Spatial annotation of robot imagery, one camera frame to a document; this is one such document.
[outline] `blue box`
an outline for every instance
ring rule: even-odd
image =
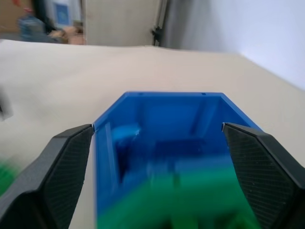
[[[155,175],[230,166],[223,122],[259,129],[223,93],[122,95],[94,123],[97,214]]]

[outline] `table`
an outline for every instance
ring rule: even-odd
[[[135,90],[223,92],[305,165],[305,92],[238,54],[3,41],[0,86],[12,109],[0,122],[0,157],[21,167]],[[93,160],[91,150],[71,229],[94,228]]]

